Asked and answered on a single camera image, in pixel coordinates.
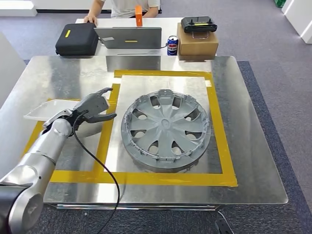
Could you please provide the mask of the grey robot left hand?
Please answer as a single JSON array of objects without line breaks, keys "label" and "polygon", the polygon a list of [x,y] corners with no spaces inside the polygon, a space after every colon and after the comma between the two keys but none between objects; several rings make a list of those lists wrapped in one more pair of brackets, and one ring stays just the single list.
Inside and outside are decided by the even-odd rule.
[{"label": "grey robot left hand", "polygon": [[113,88],[106,87],[96,93],[89,94],[74,106],[73,114],[75,119],[78,118],[81,122],[85,121],[87,123],[104,122],[114,119],[117,114],[101,114],[110,107],[103,94],[113,90]]}]

